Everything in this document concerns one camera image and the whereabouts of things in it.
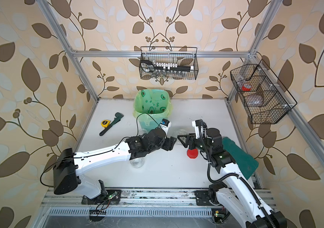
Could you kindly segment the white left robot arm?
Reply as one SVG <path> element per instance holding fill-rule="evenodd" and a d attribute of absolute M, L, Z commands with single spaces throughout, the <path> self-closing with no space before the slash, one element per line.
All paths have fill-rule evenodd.
<path fill-rule="evenodd" d="M 71 148 L 64 150 L 60 157 L 44 171 L 53 171 L 53 192 L 63 195 L 76 191 L 91 200 L 101 200 L 107 191 L 101 180 L 94 181 L 85 174 L 98 167 L 120 161 L 142 159 L 148 154 L 163 149 L 170 151 L 176 142 L 175 137 L 168 138 L 171 123 L 163 119 L 156 128 L 143 135 L 124 137 L 118 144 L 88 151 L 73 152 Z"/>

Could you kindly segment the beige lid jar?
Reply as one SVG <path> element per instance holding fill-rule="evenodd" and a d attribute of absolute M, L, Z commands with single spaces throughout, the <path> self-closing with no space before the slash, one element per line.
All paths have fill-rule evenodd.
<path fill-rule="evenodd" d="M 181 138 L 183 140 L 186 139 L 186 136 L 188 135 L 189 133 L 187 132 L 187 130 L 185 129 L 179 129 L 177 131 L 175 131 L 173 134 L 172 134 L 172 137 L 174 138 Z"/>
<path fill-rule="evenodd" d="M 130 160 L 130 164 L 134 168 L 141 168 L 145 163 L 144 158 L 135 158 Z"/>

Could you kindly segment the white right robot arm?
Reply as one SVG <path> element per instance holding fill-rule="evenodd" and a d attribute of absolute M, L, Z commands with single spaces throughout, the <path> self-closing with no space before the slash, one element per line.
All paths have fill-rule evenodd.
<path fill-rule="evenodd" d="M 258 167 L 252 156 L 245 153 L 216 128 L 208 128 L 204 136 L 179 135 L 178 140 L 189 152 L 205 153 L 210 167 L 221 177 L 208 189 L 212 205 L 222 205 L 243 228 L 286 228 L 287 219 L 264 202 L 248 179 Z"/>

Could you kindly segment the red jar lid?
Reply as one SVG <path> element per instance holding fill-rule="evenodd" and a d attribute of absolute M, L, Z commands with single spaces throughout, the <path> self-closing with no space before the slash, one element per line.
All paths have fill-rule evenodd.
<path fill-rule="evenodd" d="M 187 150 L 187 156 L 190 159 L 196 159 L 199 156 L 199 151 L 198 149 L 188 149 Z"/>

